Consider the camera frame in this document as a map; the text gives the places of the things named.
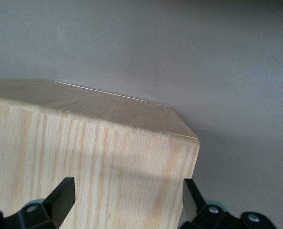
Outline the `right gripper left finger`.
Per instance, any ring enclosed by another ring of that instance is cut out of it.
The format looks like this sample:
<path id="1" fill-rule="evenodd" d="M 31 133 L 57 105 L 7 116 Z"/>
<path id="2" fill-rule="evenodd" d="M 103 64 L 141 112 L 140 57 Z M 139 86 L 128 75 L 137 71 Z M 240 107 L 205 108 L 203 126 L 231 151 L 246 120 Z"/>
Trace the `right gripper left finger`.
<path id="1" fill-rule="evenodd" d="M 74 203 L 75 179 L 66 177 L 45 199 L 30 201 L 8 217 L 0 211 L 0 229 L 58 229 Z"/>

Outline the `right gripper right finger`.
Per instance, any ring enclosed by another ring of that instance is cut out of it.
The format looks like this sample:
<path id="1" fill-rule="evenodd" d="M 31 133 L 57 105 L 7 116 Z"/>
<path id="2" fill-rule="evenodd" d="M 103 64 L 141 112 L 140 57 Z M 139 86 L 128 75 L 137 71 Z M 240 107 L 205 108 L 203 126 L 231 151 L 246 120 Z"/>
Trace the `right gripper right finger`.
<path id="1" fill-rule="evenodd" d="M 188 220 L 181 229 L 275 229 L 265 215 L 243 212 L 239 218 L 217 204 L 208 204 L 192 179 L 183 180 L 183 208 Z"/>

